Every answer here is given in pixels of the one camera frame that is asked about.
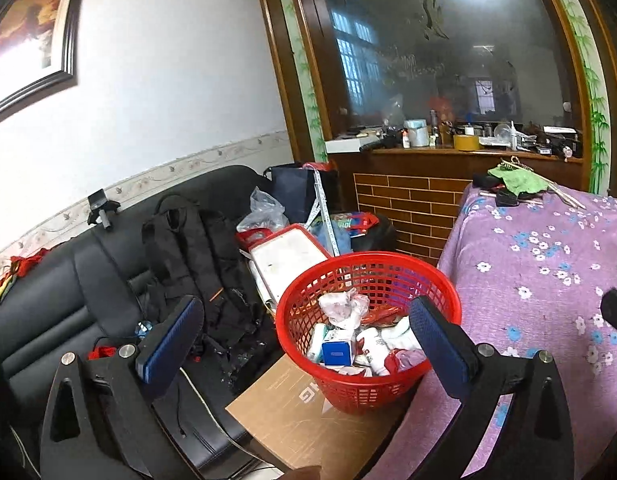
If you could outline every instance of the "floral wallpaper border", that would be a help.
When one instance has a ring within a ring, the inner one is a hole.
[[[601,57],[595,44],[591,26],[579,0],[560,1],[575,35],[591,102],[592,163],[589,191],[605,195],[610,183],[611,139],[608,91]]]
[[[289,145],[288,133],[282,131],[217,146],[122,180],[105,192],[111,200],[120,202],[123,210],[199,174],[286,145]],[[0,274],[9,265],[11,256],[30,256],[42,247],[51,248],[86,231],[90,227],[86,223],[88,213],[88,200],[81,200],[28,231],[0,251]]]
[[[290,45],[293,49],[295,69],[298,71],[298,79],[300,80],[302,101],[304,102],[304,111],[306,112],[306,121],[308,122],[308,133],[311,145],[313,146],[313,156],[316,162],[327,162],[328,155],[326,155],[326,143],[323,141],[322,120],[319,115],[315,87],[313,86],[313,78],[310,73],[310,66],[308,65],[308,57],[304,48],[304,40],[302,39],[295,4],[293,0],[281,1],[286,29],[288,30]]]

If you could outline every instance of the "measuring tape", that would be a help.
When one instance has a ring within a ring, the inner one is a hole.
[[[328,232],[328,238],[333,248],[333,256],[339,256],[339,247],[337,246],[337,240],[335,239],[335,232],[333,231],[333,225],[331,224],[331,216],[328,214],[328,207],[326,205],[326,195],[323,192],[322,177],[319,171],[315,168],[309,168],[315,171],[315,201],[313,207],[308,215],[308,220],[304,224],[304,228],[308,229],[313,220],[317,218],[317,215],[322,213],[323,224],[326,225],[326,232]]]

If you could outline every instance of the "purple floral bedsheet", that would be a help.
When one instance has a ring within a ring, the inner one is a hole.
[[[540,349],[555,356],[581,478],[617,431],[617,332],[599,310],[604,292],[617,288],[617,200],[568,191],[586,211],[553,194],[543,205],[497,208],[494,198],[467,189],[439,268],[459,293],[473,341],[519,358]],[[509,403],[500,399],[467,474],[484,465]],[[407,479],[458,406],[429,373],[366,480]]]

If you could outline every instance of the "dark blue bag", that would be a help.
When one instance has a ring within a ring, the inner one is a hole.
[[[301,162],[273,166],[264,171],[271,173],[271,194],[285,207],[284,215],[291,224],[303,224],[315,202],[315,171],[303,170]],[[339,180],[336,171],[320,171],[323,192],[329,213],[339,212]]]

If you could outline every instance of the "green cloth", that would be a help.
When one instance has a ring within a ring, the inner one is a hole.
[[[501,178],[506,184],[509,191],[513,192],[515,196],[519,196],[520,193],[539,193],[548,189],[546,180],[543,180],[537,175],[528,170],[503,170],[499,166],[492,170],[488,170],[493,176]]]

